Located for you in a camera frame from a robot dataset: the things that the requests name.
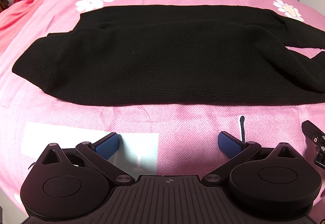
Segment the black knit pants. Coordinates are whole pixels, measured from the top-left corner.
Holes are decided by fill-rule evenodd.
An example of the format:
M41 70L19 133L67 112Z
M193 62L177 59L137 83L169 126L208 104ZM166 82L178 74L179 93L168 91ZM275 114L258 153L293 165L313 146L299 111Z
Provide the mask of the black knit pants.
M324 32L248 6L111 6L39 38L13 73L90 106L324 102Z

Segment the pink daisy bedsheet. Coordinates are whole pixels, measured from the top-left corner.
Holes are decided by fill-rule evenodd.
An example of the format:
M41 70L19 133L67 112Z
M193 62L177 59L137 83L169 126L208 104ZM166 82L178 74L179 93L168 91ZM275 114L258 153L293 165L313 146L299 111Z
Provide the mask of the pink daisy bedsheet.
M111 0L111 4L229 4L279 11L288 4L305 23L324 28L324 16L296 0ZM144 105L78 106L44 94L12 73L17 58L36 39L74 28L91 0L44 0L1 55L1 189L18 208L20 187L44 147L57 142L72 148L106 132L158 133L158 174L204 175L226 158L217 150L217 133L245 135L265 146L288 142L308 160L314 149L301 132L309 119L324 127L324 104L301 106Z

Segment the white paper label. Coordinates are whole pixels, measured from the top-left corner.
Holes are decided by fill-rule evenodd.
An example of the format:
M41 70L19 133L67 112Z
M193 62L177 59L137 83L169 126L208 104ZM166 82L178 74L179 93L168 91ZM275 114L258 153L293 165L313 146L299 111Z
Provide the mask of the white paper label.
M155 175L158 146L158 133L121 133L119 148L108 161L135 179L140 175Z

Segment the red blanket at bedside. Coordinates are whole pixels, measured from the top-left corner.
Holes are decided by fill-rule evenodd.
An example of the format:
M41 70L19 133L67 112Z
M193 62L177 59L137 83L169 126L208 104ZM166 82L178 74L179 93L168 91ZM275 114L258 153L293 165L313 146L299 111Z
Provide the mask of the red blanket at bedside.
M44 0L24 0L12 4L1 12L0 55L2 55L22 27Z

